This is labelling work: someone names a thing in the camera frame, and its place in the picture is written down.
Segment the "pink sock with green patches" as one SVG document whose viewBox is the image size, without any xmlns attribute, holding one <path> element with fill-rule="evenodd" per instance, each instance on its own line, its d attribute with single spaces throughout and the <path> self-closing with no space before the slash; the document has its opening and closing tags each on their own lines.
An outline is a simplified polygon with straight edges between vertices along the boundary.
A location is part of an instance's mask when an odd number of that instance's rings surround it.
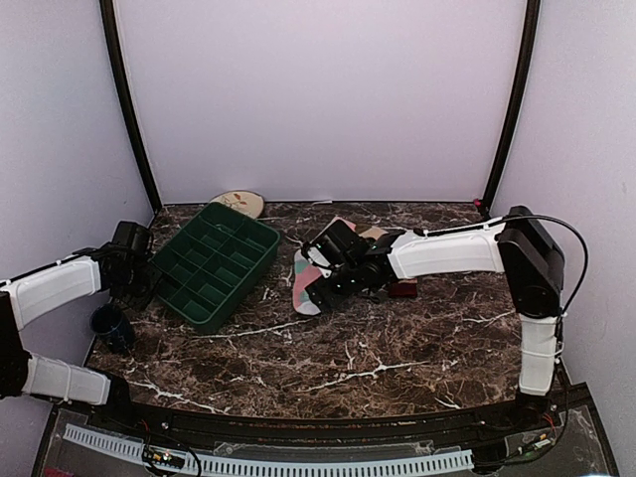
<svg viewBox="0 0 636 477">
<path fill-rule="evenodd" d="M 316 316 L 337 308 L 350 294 L 340 274 L 352 264 L 352 252 L 364 240 L 355 225 L 334 218 L 314 239 L 294 254 L 292 302 L 296 312 Z"/>
</svg>

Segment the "green plastic divider tray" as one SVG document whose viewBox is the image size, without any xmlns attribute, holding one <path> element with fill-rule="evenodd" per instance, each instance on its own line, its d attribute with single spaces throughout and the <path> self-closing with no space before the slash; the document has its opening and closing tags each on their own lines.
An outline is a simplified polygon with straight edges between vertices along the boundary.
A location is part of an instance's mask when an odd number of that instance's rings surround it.
<svg viewBox="0 0 636 477">
<path fill-rule="evenodd" d="M 270 226 L 210 203 L 150 259 L 161 272 L 155 295 L 197 333 L 215 334 L 267 273 L 279 242 Z"/>
</svg>

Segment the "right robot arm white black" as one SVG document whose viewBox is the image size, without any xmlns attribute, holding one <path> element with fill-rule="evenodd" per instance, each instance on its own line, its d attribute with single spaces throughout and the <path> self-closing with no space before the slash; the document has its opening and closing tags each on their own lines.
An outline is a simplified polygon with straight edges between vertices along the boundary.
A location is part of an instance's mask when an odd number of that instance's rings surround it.
<svg viewBox="0 0 636 477">
<path fill-rule="evenodd" d="M 522 324 L 518 391 L 523 395 L 508 407 L 507 421 L 527 431 L 546 413 L 543 397 L 553 385 L 562 320 L 571 304 L 562 297 L 564 253 L 543 226 L 549 220 L 517 206 L 504 217 L 474 225 L 364 238 L 337 219 L 300 249 L 318 270 L 303 290 L 319 311 L 327 312 L 360 292 L 405 279 L 460 272 L 505 275 Z"/>
</svg>

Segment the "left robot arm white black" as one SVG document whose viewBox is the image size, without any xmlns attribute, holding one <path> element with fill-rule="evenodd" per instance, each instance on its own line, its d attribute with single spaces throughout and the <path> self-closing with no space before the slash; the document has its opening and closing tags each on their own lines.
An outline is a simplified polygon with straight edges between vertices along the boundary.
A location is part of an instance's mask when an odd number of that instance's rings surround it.
<svg viewBox="0 0 636 477">
<path fill-rule="evenodd" d="M 51 311 L 105 292 L 110 300 L 91 318 L 96 335 L 118 353 L 130 350 L 134 333 L 124 312 L 151 301 L 161 276 L 151 263 L 153 235 L 134 222 L 120 222 L 103 246 L 88 247 L 1 283 L 1 396 L 21 395 L 101 406 L 119 433 L 140 424 L 125 379 L 28 351 L 20 333 Z"/>
</svg>

